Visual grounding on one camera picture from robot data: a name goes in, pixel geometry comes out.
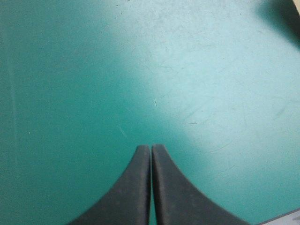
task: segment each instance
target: green cutting mat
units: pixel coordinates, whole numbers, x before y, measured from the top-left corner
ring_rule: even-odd
[[[298,17],[279,0],[0,1],[0,224],[65,224],[152,143],[252,224],[300,207]]]

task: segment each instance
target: scratch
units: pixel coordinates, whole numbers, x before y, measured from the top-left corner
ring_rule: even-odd
[[[11,96],[11,104],[12,104],[12,113],[13,113],[13,130],[14,130],[14,151],[13,151],[13,167],[18,175],[18,138],[17,138],[17,117],[16,117],[16,100],[15,100],[15,72],[13,63],[10,56],[9,50],[9,38],[7,33],[5,32],[4,25],[1,22],[1,14],[0,14],[0,35],[3,40],[3,45],[5,49],[5,53],[7,56],[7,69],[9,75],[9,83],[10,83],[10,96]]]
[[[212,180],[214,180],[214,179],[216,179],[219,175],[221,175],[222,173],[225,173],[225,172],[227,172],[227,171],[233,169],[234,167],[235,167],[235,165],[233,165],[233,166],[231,166],[231,167],[229,167],[229,168],[227,168],[227,169],[224,169],[224,170],[218,172],[218,173],[217,173],[215,176],[213,176],[211,179],[208,179],[207,181],[205,181],[204,184],[205,184],[205,183],[208,183],[208,182],[210,182],[210,181],[212,181]]]
[[[204,152],[204,153],[213,153],[213,152],[216,152],[216,151],[220,151],[222,150],[223,148],[226,148],[228,145],[230,145],[233,141],[227,143],[226,145],[223,145],[221,148],[218,148],[218,149],[215,149],[215,150],[212,150],[212,151],[207,151],[207,152]]]
[[[124,132],[124,130],[122,129],[122,127],[119,127],[119,130],[120,130],[120,132],[123,134],[123,136],[127,138],[127,135],[126,135],[126,133]]]
[[[194,115],[197,111],[199,111],[200,109],[202,109],[208,102],[210,102],[211,100],[213,100],[213,98],[214,98],[214,97],[212,97],[212,98],[206,100],[201,106],[195,108],[190,114],[188,114],[188,115],[184,118],[184,120],[187,119],[187,118],[189,118],[189,117],[191,117],[191,116]]]
[[[243,117],[244,117],[244,124],[245,124],[245,126],[247,127],[248,124],[247,124],[247,121],[246,121],[246,115],[245,115],[245,104],[243,104]]]

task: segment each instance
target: teal surface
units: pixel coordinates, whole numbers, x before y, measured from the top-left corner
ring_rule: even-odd
[[[0,224],[65,224],[152,143],[251,224],[300,207],[298,16],[278,0],[0,1]]]

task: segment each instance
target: black rubber tip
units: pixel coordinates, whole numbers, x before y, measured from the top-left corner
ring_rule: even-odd
[[[69,225],[147,225],[151,192],[150,150],[138,146],[114,186]]]
[[[198,191],[163,145],[152,146],[152,173],[157,225],[248,225]]]

